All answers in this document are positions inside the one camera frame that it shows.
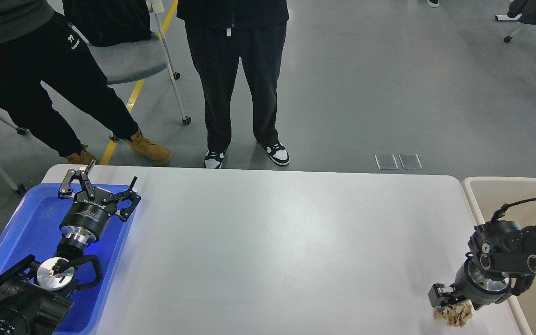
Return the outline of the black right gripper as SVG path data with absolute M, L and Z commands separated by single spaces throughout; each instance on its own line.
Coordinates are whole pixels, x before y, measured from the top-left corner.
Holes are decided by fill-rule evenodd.
M 502 303 L 511 297 L 511 283 L 512 280 L 501 272 L 480 269 L 472 258 L 468 258 L 457 271 L 455 282 L 451 286 L 432 284 L 428 297 L 434 309 L 471 301 L 478 310 L 483 306 Z

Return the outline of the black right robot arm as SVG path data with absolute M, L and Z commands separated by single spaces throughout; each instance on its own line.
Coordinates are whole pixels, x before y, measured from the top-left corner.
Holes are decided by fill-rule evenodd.
M 506 203 L 488 222 L 474 227 L 455 282 L 448 287 L 436 283 L 428 293 L 434 309 L 442 312 L 466 301 L 480 309 L 530 288 L 536 277 L 536 225 L 521 227 L 503 218 L 510 207 L 524 203 Z

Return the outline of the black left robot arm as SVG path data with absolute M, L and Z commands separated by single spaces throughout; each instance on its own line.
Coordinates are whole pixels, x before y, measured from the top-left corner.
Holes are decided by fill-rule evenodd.
M 141 196 L 93 185 L 92 168 L 28 191 L 0 236 L 0 335 L 87 335 L 100 319 Z

